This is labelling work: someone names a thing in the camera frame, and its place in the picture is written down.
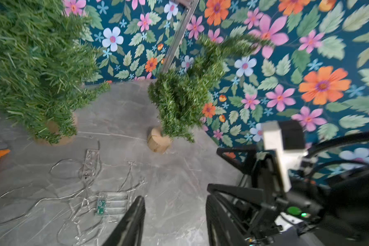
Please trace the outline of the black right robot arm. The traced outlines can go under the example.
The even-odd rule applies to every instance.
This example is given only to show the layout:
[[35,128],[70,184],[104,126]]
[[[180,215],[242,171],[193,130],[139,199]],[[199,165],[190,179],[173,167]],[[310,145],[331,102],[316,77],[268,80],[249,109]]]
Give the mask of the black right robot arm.
[[206,203],[212,246],[267,246],[295,227],[298,234],[322,228],[346,239],[369,237],[369,164],[329,178],[328,188],[311,179],[323,168],[314,156],[331,148],[369,141],[369,132],[331,139],[305,148],[294,122],[263,126],[266,155],[255,145],[219,148],[217,154],[251,178],[250,188],[208,185]]

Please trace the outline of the thin wire string light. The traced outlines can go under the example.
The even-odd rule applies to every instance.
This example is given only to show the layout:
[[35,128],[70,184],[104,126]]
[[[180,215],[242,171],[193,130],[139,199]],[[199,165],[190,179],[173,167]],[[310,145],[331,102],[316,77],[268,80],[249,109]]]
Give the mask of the thin wire string light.
[[134,161],[106,160],[94,138],[68,146],[29,143],[0,159],[0,246],[102,246],[124,215],[97,216],[100,192],[127,192],[144,178]]

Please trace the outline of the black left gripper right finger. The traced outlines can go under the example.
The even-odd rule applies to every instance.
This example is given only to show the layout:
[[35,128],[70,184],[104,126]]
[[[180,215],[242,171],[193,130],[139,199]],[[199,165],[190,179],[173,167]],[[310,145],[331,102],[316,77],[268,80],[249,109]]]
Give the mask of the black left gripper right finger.
[[210,246],[247,245],[244,237],[214,195],[207,196],[206,219]]

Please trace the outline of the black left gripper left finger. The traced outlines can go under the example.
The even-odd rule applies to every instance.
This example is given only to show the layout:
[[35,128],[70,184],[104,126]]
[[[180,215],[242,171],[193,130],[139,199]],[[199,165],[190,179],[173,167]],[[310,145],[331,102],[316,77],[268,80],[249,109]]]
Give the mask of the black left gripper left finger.
[[102,246],[141,246],[146,209],[143,196],[137,196]]

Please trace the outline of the clear battery box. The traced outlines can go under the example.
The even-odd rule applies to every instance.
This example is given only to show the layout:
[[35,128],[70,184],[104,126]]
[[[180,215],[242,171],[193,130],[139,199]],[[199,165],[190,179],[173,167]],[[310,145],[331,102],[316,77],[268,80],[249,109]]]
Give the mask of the clear battery box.
[[100,192],[98,194],[97,216],[121,216],[129,208],[129,194],[127,192]]

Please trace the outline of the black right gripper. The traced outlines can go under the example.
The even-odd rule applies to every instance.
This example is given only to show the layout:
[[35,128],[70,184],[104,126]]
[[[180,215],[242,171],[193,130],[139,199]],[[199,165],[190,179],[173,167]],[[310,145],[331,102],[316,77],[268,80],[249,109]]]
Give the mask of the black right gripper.
[[281,213],[288,205],[279,163],[272,154],[257,158],[256,147],[218,148],[216,154],[251,178],[251,188],[209,184],[208,192],[220,192],[251,203],[255,208],[246,232],[251,237],[272,237],[292,225]]

